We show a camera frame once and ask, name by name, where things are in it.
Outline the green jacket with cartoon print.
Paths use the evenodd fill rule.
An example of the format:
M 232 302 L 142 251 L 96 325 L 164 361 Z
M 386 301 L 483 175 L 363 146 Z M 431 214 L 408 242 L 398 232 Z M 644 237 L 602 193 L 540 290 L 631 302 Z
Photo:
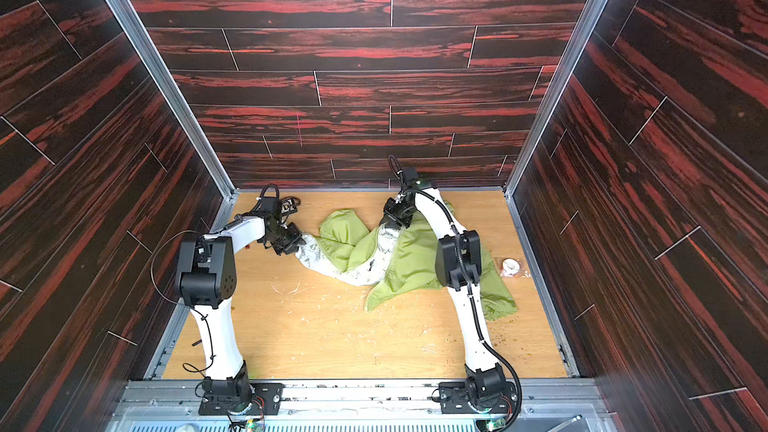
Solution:
M 370 230 L 353 209 L 331 213 L 319 225 L 317 236 L 304 233 L 296 257 L 307 269 L 353 286 L 370 286 L 365 309 L 407 292 L 439 290 L 436 272 L 439 239 L 447 232 L 465 232 L 452 204 L 436 201 L 441 194 L 429 188 L 416 196 L 427 206 L 428 216 L 414 213 L 408 227 L 382 221 Z

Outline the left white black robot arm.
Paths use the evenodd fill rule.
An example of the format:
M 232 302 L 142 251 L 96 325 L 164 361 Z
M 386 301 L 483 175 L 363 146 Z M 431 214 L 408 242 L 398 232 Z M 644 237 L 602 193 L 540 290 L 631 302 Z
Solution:
M 184 240 L 179 248 L 176 289 L 198 326 L 206 355 L 202 368 L 183 368 L 202 376 L 200 413 L 245 413 L 254 403 L 247 365 L 240 353 L 232 322 L 232 297 L 237 286 L 235 254 L 253 242 L 278 255 L 293 254 L 305 243 L 298 227 L 286 222 L 300 200 L 261 195 L 256 205 L 223 228 Z

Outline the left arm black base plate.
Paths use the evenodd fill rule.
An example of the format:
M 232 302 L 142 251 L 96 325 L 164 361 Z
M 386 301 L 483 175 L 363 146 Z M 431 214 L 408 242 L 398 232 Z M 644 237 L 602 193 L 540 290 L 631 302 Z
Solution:
M 250 382 L 244 385 L 205 380 L 202 390 L 198 409 L 201 416 L 274 416 L 280 410 L 284 384 Z

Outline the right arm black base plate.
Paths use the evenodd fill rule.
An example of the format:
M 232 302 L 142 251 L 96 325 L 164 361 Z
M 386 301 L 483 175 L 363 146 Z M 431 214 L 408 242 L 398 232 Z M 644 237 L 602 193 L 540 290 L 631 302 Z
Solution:
M 478 392 L 465 381 L 440 382 L 431 400 L 443 414 L 511 414 L 518 402 L 516 387 L 507 382 L 501 392 Z

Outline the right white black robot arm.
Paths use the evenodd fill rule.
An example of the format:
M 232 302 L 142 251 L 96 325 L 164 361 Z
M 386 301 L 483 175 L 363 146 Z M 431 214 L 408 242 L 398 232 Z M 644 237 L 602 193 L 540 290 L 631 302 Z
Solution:
M 384 206 L 384 219 L 409 226 L 420 213 L 437 238 L 435 272 L 454 304 L 464 343 L 465 395 L 468 405 L 488 413 L 506 406 L 505 423 L 517 419 L 521 384 L 511 364 L 492 346 L 481 305 L 482 251 L 477 232 L 465 228 L 443 201 L 440 191 L 422 179 L 401 184 Z

